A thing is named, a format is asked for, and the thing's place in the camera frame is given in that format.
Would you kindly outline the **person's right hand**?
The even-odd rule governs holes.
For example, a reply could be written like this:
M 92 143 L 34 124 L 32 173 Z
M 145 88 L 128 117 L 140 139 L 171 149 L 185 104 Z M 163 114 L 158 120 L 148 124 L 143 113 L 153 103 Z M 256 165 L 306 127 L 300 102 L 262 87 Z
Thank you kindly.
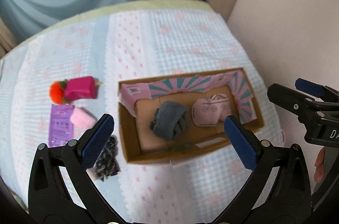
M 314 174 L 314 181 L 316 183 L 322 182 L 325 173 L 325 166 L 324 166 L 324 158 L 325 158 L 325 147 L 323 147 L 315 160 L 315 174 Z

